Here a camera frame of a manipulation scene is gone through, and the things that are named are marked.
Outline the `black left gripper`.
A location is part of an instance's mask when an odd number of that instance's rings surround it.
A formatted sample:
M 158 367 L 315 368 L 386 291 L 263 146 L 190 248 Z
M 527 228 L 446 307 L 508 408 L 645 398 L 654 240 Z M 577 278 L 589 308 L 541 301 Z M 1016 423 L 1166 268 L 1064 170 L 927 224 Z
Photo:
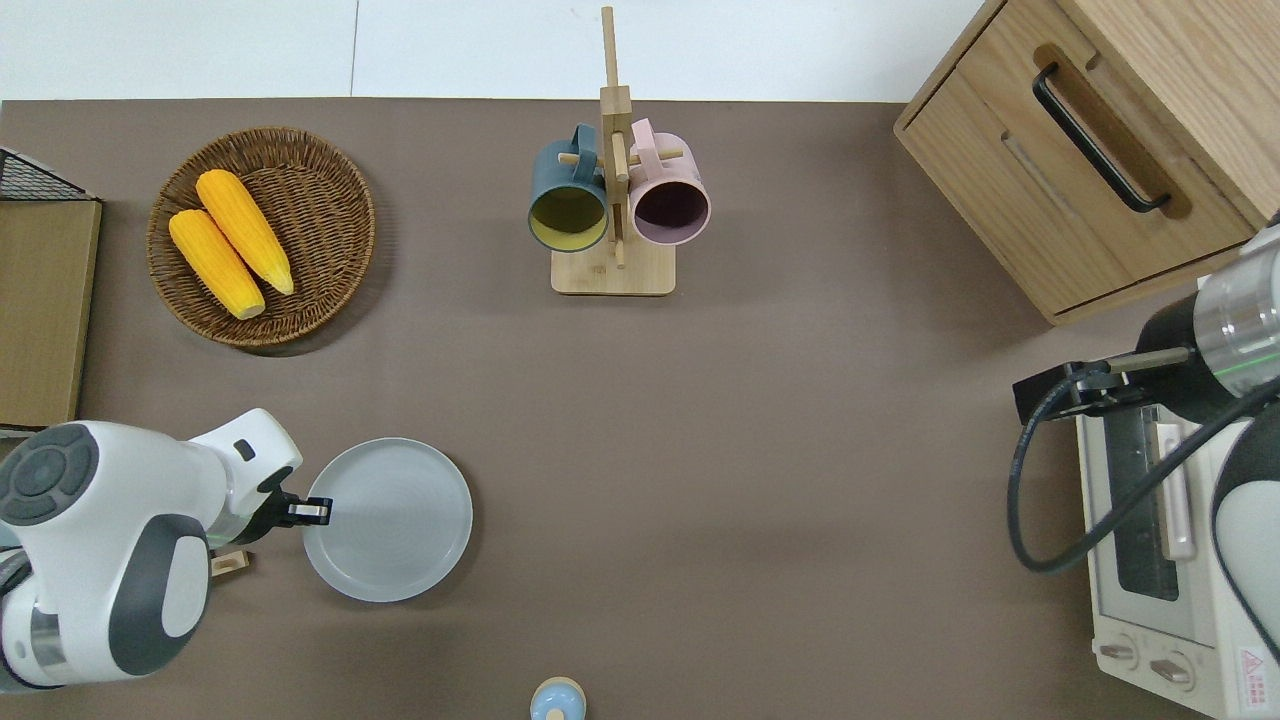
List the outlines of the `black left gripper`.
M 293 470 L 291 465 L 282 466 L 259 484 L 257 491 L 265 493 L 266 498 L 236 537 L 236 544 L 251 544 L 276 527 L 326 527 L 330 523 L 330 498 L 301 498 L 282 489 Z

